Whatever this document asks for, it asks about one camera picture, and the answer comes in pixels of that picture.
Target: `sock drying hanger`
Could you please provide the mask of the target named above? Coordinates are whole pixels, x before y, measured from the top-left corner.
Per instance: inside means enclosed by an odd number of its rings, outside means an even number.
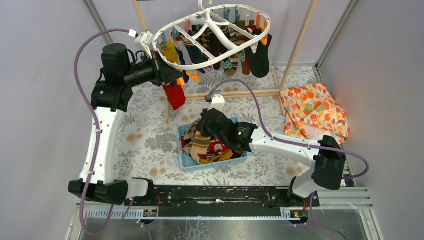
[[[208,3],[210,5],[212,4],[212,2],[213,2],[213,0],[208,1]],[[243,5],[243,4],[225,4],[225,5],[219,5],[219,6],[214,6],[214,7],[210,7],[210,8],[204,8],[203,7],[203,0],[198,0],[197,3],[198,3],[198,6],[199,6],[199,9],[200,9],[199,12],[196,12],[194,14],[191,14],[189,16],[186,16],[184,18],[181,18],[180,20],[174,21],[174,22],[164,26],[162,29],[160,29],[157,32],[157,34],[153,38],[153,48],[154,48],[154,50],[159,52],[160,57],[165,61],[165,63],[167,63],[168,65],[172,66],[175,69],[178,69],[178,70],[196,70],[196,69],[207,68],[207,67],[213,66],[214,64],[219,63],[221,61],[225,62],[225,60],[227,60],[232,55],[238,54],[239,52],[242,52],[244,49],[249,48],[249,47],[251,47],[252,51],[255,53],[256,49],[258,47],[259,41],[262,41],[262,43],[264,43],[263,39],[266,39],[266,37],[268,36],[268,32],[270,31],[270,27],[271,27],[271,19],[268,16],[268,14],[266,14],[266,13],[264,13],[264,12],[258,10],[258,9],[255,9],[251,6]],[[259,29],[262,30],[262,33],[260,35],[252,35],[251,33],[241,29],[237,25],[229,22],[228,19],[230,18],[230,8],[234,8],[236,20],[240,20],[240,17],[241,17],[240,14],[239,14],[239,9],[245,9],[247,13],[249,13],[249,12],[256,13],[259,16],[259,18],[258,18],[259,20],[261,20],[260,16],[263,16],[265,18],[264,27],[259,28]],[[215,14],[215,13],[217,13],[217,11],[223,11],[224,12],[224,18]],[[191,24],[195,25],[196,30],[198,31],[193,36],[190,36],[186,32],[186,30],[188,29],[187,28],[187,22],[188,21]],[[179,24],[182,24],[182,23],[186,23],[185,30],[178,26]],[[221,28],[219,26],[228,26],[229,28],[233,29],[234,31],[237,31],[240,34],[246,36],[249,39],[249,41],[243,43],[240,46],[237,46],[234,43],[232,43],[225,36],[225,34],[223,33],[223,31],[221,30]],[[212,55],[212,53],[210,53],[200,43],[198,43],[196,41],[208,28],[216,35],[216,37],[219,39],[219,41],[229,51],[227,51],[226,53],[224,53],[224,54],[222,54],[218,57],[215,57],[215,56]],[[172,29],[173,31],[179,32],[181,35],[183,35],[187,40],[189,40],[193,44],[193,46],[196,46],[201,51],[202,54],[207,56],[207,58],[209,60],[206,61],[206,62],[203,62],[203,63],[193,64],[193,65],[178,65],[178,64],[174,64],[174,63],[166,60],[166,58],[164,57],[164,55],[160,51],[160,47],[158,47],[158,45],[160,46],[160,44],[157,44],[157,42],[158,42],[159,38],[162,38],[162,39],[164,38],[163,37],[164,33],[169,29]]]

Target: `floral pattern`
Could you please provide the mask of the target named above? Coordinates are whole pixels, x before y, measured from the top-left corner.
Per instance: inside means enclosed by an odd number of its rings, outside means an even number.
[[[268,76],[257,79],[245,76],[239,69],[233,77],[222,70],[215,75],[199,73],[199,82],[190,81],[183,89],[186,94],[205,93],[226,79],[242,79],[254,90],[275,89],[273,73],[278,81],[285,67],[272,67]],[[300,87],[317,83],[311,66],[294,66],[285,87]],[[218,92],[245,91],[240,83],[227,83]],[[205,101],[188,101],[176,111],[170,110],[165,123],[167,98],[164,90],[150,84],[133,89],[134,95],[120,127],[114,163],[115,179],[148,178],[158,185],[232,185],[232,186],[288,186],[294,176],[308,168],[290,159],[265,153],[253,153],[245,163],[185,172],[180,167],[177,152],[177,127],[190,124],[208,108]],[[259,97],[264,123],[270,131],[284,132],[285,117],[280,110],[280,98]],[[253,98],[226,99],[223,112],[238,116],[244,122],[260,125]]]
[[[285,134],[297,138],[334,137],[340,144],[348,138],[346,113],[330,95],[324,83],[290,87],[280,92],[287,110]]]

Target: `pile of socks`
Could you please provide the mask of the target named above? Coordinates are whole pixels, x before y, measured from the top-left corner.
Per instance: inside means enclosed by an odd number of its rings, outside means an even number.
[[[241,157],[242,152],[231,150],[215,138],[202,136],[198,125],[199,120],[196,120],[181,137],[183,151],[198,164],[211,164]]]

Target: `orange floral cloth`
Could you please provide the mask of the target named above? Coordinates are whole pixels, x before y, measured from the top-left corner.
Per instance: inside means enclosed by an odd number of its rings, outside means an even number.
[[[324,83],[291,87],[280,92],[287,111],[285,134],[301,139],[335,138],[340,144],[349,138],[346,113],[330,95]]]

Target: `red sock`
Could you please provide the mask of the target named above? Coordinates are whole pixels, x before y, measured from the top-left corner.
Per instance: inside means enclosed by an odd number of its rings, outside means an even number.
[[[181,108],[186,103],[186,95],[181,85],[173,82],[173,84],[163,85],[163,89],[174,111]]]

